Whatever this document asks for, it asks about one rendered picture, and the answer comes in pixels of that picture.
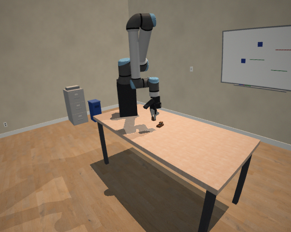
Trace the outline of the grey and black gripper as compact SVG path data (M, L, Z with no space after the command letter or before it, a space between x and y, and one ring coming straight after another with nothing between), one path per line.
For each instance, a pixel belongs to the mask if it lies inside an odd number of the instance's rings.
M151 97L151 98L154 99L155 102L150 106L150 112L151 112L151 116L153 117L154 115L154 119L156 119L156 116L159 115L159 112L157 112L157 109L161 108L160 96Z

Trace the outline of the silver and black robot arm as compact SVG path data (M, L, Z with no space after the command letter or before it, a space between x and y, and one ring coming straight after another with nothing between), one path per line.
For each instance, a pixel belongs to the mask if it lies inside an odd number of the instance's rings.
M131 81L132 89L149 87L150 97L159 96L159 79L157 77L141 79L140 72L147 71L149 67L146 56L152 29L155 26L156 17L154 14L133 15L126 25L130 58L123 58L118 61L118 83L128 85Z

